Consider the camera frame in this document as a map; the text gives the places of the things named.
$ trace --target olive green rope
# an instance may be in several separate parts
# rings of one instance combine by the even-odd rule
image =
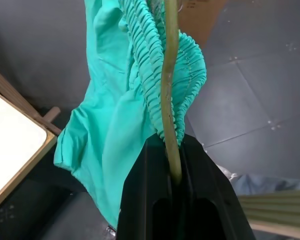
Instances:
[[[172,82],[179,47],[178,0],[164,0],[164,8],[166,49],[161,74],[161,114],[170,175],[173,182],[179,185],[182,171],[171,106]]]

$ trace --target white board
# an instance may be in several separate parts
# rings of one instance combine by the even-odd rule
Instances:
[[[45,143],[47,132],[0,98],[0,190]]]

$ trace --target fabric fold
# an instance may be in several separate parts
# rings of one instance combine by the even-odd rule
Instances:
[[[71,171],[116,227],[125,179],[146,139],[164,140],[165,9],[162,0],[85,0],[85,11],[91,80],[58,137],[54,164]],[[179,144],[187,109],[205,81],[199,46],[180,32],[171,100]]]

